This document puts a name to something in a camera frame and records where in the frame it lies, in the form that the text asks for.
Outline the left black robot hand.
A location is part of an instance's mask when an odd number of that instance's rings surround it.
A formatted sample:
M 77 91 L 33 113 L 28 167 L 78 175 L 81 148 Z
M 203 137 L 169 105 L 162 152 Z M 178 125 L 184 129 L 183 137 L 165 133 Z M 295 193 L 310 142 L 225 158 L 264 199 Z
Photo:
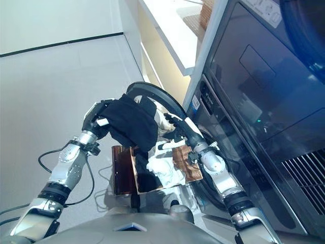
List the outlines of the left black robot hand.
M 105 99 L 95 102 L 84 115 L 82 131 L 92 132 L 98 140 L 104 138 L 109 133 L 110 125 L 107 118 L 101 114 L 112 101 L 113 99 Z

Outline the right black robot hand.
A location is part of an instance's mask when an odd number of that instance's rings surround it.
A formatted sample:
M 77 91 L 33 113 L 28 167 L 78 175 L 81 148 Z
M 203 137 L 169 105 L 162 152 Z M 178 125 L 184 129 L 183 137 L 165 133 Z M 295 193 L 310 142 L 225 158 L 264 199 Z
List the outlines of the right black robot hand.
M 164 117 L 174 127 L 174 130 L 163 136 L 170 141 L 159 145 L 158 150 L 175 148 L 184 144 L 194 149 L 199 143 L 205 142 L 202 133 L 189 117 L 180 118 L 169 112 L 164 113 Z

